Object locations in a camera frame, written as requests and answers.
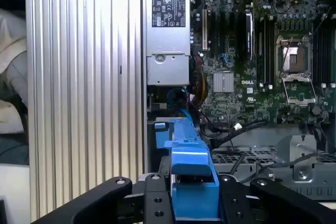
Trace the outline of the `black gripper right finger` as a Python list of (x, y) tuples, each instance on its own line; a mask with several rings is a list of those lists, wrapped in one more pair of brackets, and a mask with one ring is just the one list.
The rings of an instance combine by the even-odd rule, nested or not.
[(245, 186), (220, 179), (220, 216), (224, 223), (335, 223), (335, 211), (266, 178)]

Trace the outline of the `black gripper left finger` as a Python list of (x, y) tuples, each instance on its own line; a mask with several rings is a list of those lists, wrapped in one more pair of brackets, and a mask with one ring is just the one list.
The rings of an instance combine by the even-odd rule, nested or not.
[(158, 174), (133, 184), (114, 177), (35, 220), (35, 223), (173, 223), (165, 179)]

